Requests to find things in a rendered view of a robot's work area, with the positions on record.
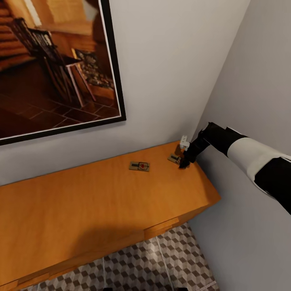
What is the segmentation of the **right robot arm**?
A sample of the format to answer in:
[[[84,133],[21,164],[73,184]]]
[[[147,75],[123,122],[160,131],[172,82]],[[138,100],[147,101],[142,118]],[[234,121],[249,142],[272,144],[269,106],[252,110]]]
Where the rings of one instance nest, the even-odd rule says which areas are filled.
[[[252,184],[278,201],[291,215],[291,156],[227,127],[208,122],[192,143],[182,136],[184,161],[179,168],[196,161],[196,156],[212,145],[234,162]],[[190,162],[189,162],[190,161]]]

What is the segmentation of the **mousetrap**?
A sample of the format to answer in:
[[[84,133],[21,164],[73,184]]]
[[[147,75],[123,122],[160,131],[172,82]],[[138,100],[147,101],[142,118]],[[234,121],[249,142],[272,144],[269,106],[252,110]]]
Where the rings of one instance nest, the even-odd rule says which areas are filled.
[[[131,161],[129,169],[149,172],[150,171],[150,163]]]
[[[183,161],[184,161],[184,158],[179,157],[179,156],[177,156],[175,154],[170,154],[168,160],[171,161],[171,162],[174,162],[174,163],[176,163],[178,165],[181,165],[183,163]]]

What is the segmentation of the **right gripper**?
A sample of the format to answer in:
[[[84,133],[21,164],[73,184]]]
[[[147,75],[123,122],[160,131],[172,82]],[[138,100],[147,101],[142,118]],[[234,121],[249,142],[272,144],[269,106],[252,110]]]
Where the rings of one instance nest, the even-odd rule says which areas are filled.
[[[199,149],[196,144],[195,140],[191,143],[187,151],[184,152],[184,161],[179,166],[179,168],[184,168],[190,165],[190,162],[194,163],[196,161],[196,156],[200,154],[203,150]],[[190,161],[190,162],[189,162]]]

